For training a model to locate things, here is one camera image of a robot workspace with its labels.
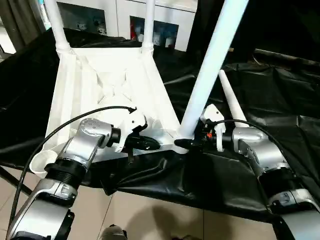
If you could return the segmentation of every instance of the wire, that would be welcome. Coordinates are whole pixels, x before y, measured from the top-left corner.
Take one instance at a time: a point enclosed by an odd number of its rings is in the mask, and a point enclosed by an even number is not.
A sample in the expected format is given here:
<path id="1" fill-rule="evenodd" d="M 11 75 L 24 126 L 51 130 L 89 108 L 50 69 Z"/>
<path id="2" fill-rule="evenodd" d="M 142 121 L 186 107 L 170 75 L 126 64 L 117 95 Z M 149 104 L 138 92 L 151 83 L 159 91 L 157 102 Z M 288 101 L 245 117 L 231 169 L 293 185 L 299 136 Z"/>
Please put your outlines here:
<path id="1" fill-rule="evenodd" d="M 18 205 L 18 200 L 19 200 L 19 195 L 20 195 L 20 192 L 21 192 L 21 189 L 22 189 L 22 186 L 23 186 L 23 183 L 24 183 L 24 180 L 25 180 L 25 177 L 26 177 L 26 174 L 27 174 L 27 171 L 28 171 L 28 168 L 29 168 L 29 165 L 32 161 L 32 159 L 34 158 L 34 156 L 37 154 L 37 152 L 41 149 L 42 145 L 45 144 L 53 135 L 55 135 L 57 132 L 59 132 L 61 129 L 63 129 L 65 126 L 73 123 L 74 121 L 77 121 L 83 117 L 86 117 L 90 114 L 94 114 L 94 113 L 97 113 L 97 112 L 100 112 L 100 111 L 104 111 L 104 110 L 110 110 L 110 109 L 126 109 L 128 110 L 130 113 L 134 112 L 136 109 L 132 108 L 132 107 L 128 107 L 128 106 L 105 106 L 105 107 L 101 107 L 101 108 L 98 108 L 98 109 L 95 109 L 95 110 L 92 110 L 92 111 L 88 111 L 86 113 L 83 113 L 79 116 L 76 116 L 72 119 L 70 119 L 69 121 L 66 121 L 64 124 L 60 125 L 59 127 L 57 127 L 55 130 L 53 130 L 37 147 L 36 149 L 33 151 L 33 153 L 31 154 L 31 156 L 29 157 L 28 161 L 25 163 L 25 166 L 23 168 L 23 171 L 21 173 L 21 176 L 20 176 L 20 180 L 19 180 L 19 183 L 18 183 L 18 186 L 16 188 L 16 191 L 15 191 L 15 195 L 14 195 L 14 199 L 13 199 L 13 204 L 12 204 L 12 208 L 11 208 L 11 213 L 10 213 L 10 219 L 9 219 L 9 227 L 8 229 L 10 228 L 10 225 L 11 223 L 13 222 L 15 216 L 16 216 L 16 211 L 17 211 L 17 205 Z"/>
<path id="2" fill-rule="evenodd" d="M 274 136 L 272 136 L 268 131 L 264 130 L 261 126 L 254 124 L 254 123 L 251 123 L 249 121 L 240 120 L 240 119 L 225 119 L 225 120 L 220 120 L 220 121 L 209 122 L 207 124 L 216 126 L 218 124 L 223 124 L 223 123 L 243 123 L 243 124 L 248 124 L 251 127 L 255 127 L 256 129 L 260 130 L 261 132 L 263 132 L 265 135 L 267 135 L 269 137 L 269 139 L 278 147 L 278 149 L 282 153 L 284 159 L 288 162 L 288 158 L 286 157 L 286 155 L 284 154 L 284 151 L 283 151 L 284 147 L 281 145 L 280 142 L 278 142 L 278 140 Z"/>

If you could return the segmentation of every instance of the black plastic sheet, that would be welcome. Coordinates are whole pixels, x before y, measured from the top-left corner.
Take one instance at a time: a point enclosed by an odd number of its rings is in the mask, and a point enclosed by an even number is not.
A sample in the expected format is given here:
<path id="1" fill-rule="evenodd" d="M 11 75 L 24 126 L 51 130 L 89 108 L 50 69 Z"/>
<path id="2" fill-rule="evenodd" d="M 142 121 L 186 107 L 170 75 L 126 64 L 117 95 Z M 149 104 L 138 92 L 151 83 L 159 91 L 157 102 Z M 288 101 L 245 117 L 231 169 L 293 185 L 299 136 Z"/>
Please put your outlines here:
<path id="1" fill-rule="evenodd" d="M 138 47 L 134 41 L 66 30 L 73 47 Z M 199 71 L 196 58 L 156 48 L 154 60 L 173 108 L 182 119 Z M 59 59 L 52 32 L 0 64 L 0 163 L 22 168 L 43 139 Z M 289 164 L 320 200 L 320 76 L 283 68 L 241 63 L 225 67 L 248 121 L 265 127 L 283 145 Z M 176 78 L 190 75 L 183 80 Z M 207 104 L 231 118 L 220 81 Z M 228 213 L 259 221 L 272 217 L 247 160 L 218 153 L 164 151 L 92 164 L 83 184 Z"/>

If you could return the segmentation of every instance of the robotic arm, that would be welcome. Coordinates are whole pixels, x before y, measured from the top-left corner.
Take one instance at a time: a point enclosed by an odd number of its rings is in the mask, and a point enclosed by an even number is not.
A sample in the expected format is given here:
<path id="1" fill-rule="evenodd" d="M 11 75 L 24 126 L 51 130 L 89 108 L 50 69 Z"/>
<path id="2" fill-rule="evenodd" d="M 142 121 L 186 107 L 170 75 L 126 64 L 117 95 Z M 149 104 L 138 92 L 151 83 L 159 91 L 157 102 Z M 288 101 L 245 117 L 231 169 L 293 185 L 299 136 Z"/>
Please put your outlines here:
<path id="1" fill-rule="evenodd" d="M 269 210 L 278 216 L 276 226 L 273 225 L 278 239 L 318 240 L 319 204 L 269 136 L 249 126 L 236 126 L 232 133 L 226 133 L 224 123 L 215 124 L 224 117 L 213 104 L 205 109 L 200 119 L 204 124 L 202 137 L 177 139 L 174 143 L 186 149 L 216 146 L 219 152 L 231 146 L 248 159 L 268 199 Z"/>
<path id="2" fill-rule="evenodd" d="M 145 122 L 135 122 L 133 128 L 142 130 Z M 41 179 L 32 194 L 15 216 L 7 233 L 7 240 L 66 240 L 74 220 L 70 211 L 77 195 L 78 188 L 85 177 L 97 149 L 119 144 L 122 139 L 119 128 L 94 118 L 86 118 L 64 146 L 55 163 L 45 167 L 47 175 Z M 149 139 L 139 138 L 144 149 Z M 154 150 L 155 140 L 151 141 Z"/>

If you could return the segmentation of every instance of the white tube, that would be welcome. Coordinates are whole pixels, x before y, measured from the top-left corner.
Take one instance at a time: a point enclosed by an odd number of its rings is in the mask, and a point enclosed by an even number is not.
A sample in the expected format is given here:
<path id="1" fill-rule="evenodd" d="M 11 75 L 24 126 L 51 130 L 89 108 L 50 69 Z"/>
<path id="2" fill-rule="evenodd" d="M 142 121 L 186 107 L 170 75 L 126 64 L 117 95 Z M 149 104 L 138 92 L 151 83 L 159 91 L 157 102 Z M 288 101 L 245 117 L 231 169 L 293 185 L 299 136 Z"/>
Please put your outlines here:
<path id="1" fill-rule="evenodd" d="M 221 81 L 221 85 L 224 91 L 224 95 L 226 98 L 226 101 L 228 102 L 229 108 L 230 108 L 230 112 L 232 115 L 233 119 L 239 119 L 239 120 L 244 120 L 247 121 L 244 112 L 241 109 L 241 106 L 238 102 L 238 99 L 230 85 L 230 82 L 227 78 L 227 75 L 225 73 L 225 71 L 220 70 L 219 71 L 219 78 Z M 241 122 L 235 122 L 234 123 L 236 127 L 238 128 L 247 128 L 249 127 L 248 124 L 245 123 L 241 123 Z"/>
<path id="2" fill-rule="evenodd" d="M 69 52 L 71 48 L 66 39 L 63 22 L 56 0 L 44 0 L 44 3 L 55 38 L 55 47 L 57 53 L 61 54 L 64 52 Z"/>
<path id="3" fill-rule="evenodd" d="M 154 18 L 155 18 L 155 4 L 156 0 L 146 0 L 145 7 L 145 21 L 144 21 L 144 37 L 142 43 L 142 52 L 153 52 L 154 44 Z"/>
<path id="4" fill-rule="evenodd" d="M 249 0 L 224 1 L 188 106 L 185 110 L 181 126 L 178 130 L 177 139 L 193 138 L 199 117 L 203 112 L 211 90 L 216 82 L 218 72 L 236 34 L 248 1 Z M 187 152 L 185 149 L 177 146 L 174 146 L 173 150 L 181 154 Z"/>

